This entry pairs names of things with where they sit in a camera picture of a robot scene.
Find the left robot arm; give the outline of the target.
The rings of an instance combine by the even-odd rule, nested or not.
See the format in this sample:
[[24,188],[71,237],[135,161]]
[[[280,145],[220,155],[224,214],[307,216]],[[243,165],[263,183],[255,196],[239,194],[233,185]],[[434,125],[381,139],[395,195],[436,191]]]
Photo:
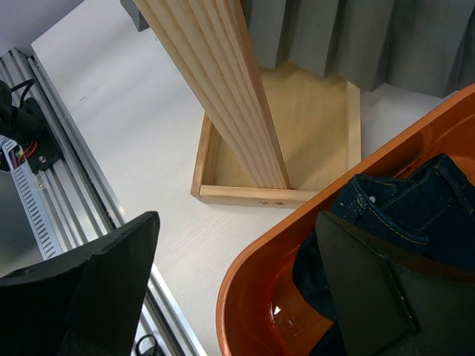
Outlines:
[[26,163],[48,134],[42,109],[33,97],[26,98],[34,79],[9,87],[1,82],[1,135],[17,142],[23,151],[17,163]]

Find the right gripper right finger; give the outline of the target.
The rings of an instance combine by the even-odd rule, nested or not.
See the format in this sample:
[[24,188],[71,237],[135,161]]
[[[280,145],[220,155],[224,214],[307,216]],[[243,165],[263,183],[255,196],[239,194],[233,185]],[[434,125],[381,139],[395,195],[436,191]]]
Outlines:
[[473,355],[474,273],[322,211],[316,234],[349,355]]

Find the dark blue denim skirt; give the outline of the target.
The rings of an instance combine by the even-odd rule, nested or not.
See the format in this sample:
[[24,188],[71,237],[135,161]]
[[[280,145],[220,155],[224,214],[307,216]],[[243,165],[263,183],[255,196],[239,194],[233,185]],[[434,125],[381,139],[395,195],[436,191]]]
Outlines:
[[[407,178],[356,174],[330,211],[374,237],[474,272],[474,185],[446,154]],[[298,249],[292,281],[314,310],[334,322],[309,355],[347,355],[316,231]]]

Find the grey pleated skirt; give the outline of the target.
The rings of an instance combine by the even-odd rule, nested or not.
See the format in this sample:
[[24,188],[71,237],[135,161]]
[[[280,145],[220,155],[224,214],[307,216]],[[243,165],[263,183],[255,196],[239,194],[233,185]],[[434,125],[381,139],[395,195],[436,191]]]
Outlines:
[[151,28],[197,96],[252,93],[284,62],[443,97],[474,83],[472,1],[124,1]]

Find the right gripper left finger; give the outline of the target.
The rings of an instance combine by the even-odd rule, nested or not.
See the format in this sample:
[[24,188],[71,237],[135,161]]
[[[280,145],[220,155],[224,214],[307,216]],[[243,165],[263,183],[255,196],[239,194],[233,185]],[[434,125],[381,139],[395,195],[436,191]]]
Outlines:
[[1,278],[2,355],[129,355],[160,230],[147,211]]

